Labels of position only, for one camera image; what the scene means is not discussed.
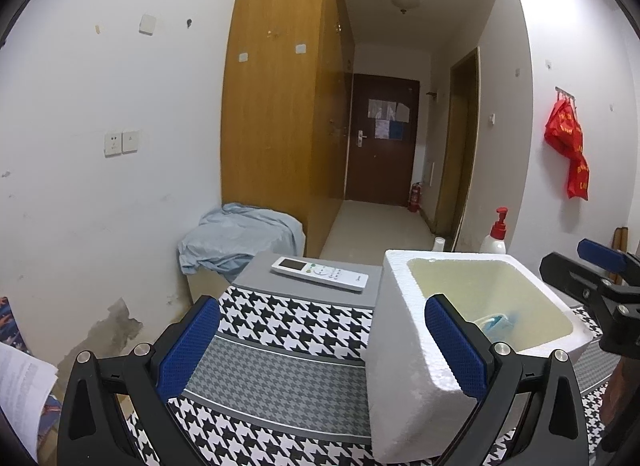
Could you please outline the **person's right hand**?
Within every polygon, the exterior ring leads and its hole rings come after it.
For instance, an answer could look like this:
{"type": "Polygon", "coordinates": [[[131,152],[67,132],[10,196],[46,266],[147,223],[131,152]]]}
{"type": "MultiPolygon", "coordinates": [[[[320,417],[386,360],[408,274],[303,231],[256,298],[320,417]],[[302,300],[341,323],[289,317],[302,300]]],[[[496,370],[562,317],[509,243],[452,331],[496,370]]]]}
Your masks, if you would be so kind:
{"type": "Polygon", "coordinates": [[[624,356],[616,365],[602,398],[600,418],[605,426],[605,449],[616,449],[636,421],[639,414],[638,388],[639,361],[624,356]]]}

